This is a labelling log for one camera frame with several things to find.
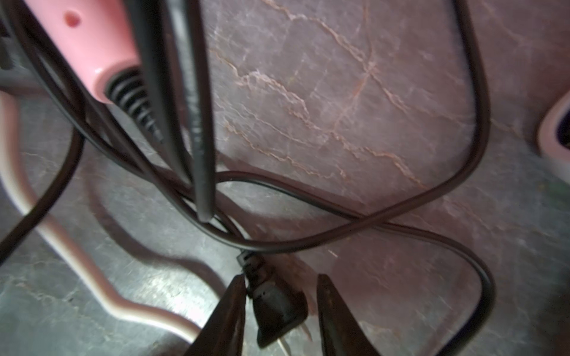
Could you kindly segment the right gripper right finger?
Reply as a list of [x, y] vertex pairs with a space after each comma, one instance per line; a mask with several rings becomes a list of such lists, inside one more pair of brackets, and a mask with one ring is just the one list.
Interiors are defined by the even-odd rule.
[[318, 276], [317, 304], [323, 355], [379, 356], [326, 274]]

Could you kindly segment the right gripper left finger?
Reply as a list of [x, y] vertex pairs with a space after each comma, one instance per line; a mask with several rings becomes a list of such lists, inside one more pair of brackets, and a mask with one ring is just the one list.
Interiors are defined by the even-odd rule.
[[185, 355], [241, 356], [246, 319], [246, 284], [236, 275]]

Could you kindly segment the black plug with cable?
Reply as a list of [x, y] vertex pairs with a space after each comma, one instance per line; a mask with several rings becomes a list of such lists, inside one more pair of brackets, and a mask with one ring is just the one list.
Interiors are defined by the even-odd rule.
[[[238, 181], [262, 185], [346, 220], [364, 220], [366, 223], [359, 227], [361, 230], [375, 228], [380, 231], [391, 231], [415, 240], [433, 243], [461, 257], [478, 275], [481, 292], [476, 308], [469, 319], [438, 352], [439, 355], [458, 355], [479, 332], [491, 314], [496, 296], [493, 275], [487, 265], [463, 244], [430, 231], [392, 224], [389, 220], [447, 194], [463, 183], [468, 176], [467, 173], [458, 173], [436, 188], [369, 216], [344, 208], [284, 182], [260, 175], [228, 171], [220, 174], [217, 181]], [[308, 316], [307, 299], [303, 292], [295, 291], [288, 282], [267, 265], [260, 251], [244, 252], [239, 256], [238, 261], [249, 282], [248, 293], [252, 298], [255, 318], [258, 322], [258, 345], [266, 347], [305, 321]]]

